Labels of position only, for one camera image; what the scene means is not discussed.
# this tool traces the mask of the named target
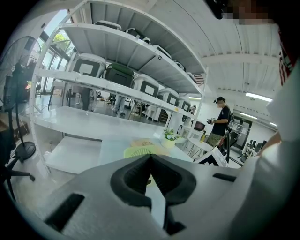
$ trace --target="fan base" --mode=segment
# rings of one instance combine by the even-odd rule
[[[33,142],[24,142],[25,147],[22,144],[15,149],[15,155],[22,160],[30,158],[36,152],[36,146]]]

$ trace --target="shorts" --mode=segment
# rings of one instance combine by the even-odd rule
[[[223,136],[211,133],[210,136],[208,137],[206,143],[209,144],[212,147],[215,147],[215,146],[219,145],[222,137]]]

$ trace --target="bottle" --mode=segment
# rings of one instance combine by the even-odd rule
[[[205,139],[205,134],[206,134],[206,131],[203,131],[203,134],[202,134],[202,136],[201,136],[201,138],[200,138],[200,142],[202,143],[203,141],[204,141],[204,139]]]

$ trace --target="potted plant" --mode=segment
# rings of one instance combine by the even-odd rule
[[[162,145],[165,148],[173,148],[175,146],[175,143],[177,142],[178,139],[182,138],[178,135],[175,135],[174,129],[165,129],[164,130],[164,135],[165,137],[162,140]]]

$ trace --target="black t-shirt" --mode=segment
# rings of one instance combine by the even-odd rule
[[[217,120],[229,119],[229,114],[230,114],[229,107],[225,106],[225,107],[222,108],[222,110],[220,112],[220,115],[217,118]],[[220,136],[224,136],[225,130],[227,128],[227,124],[228,123],[215,123],[214,127],[212,128],[212,133],[220,135]]]

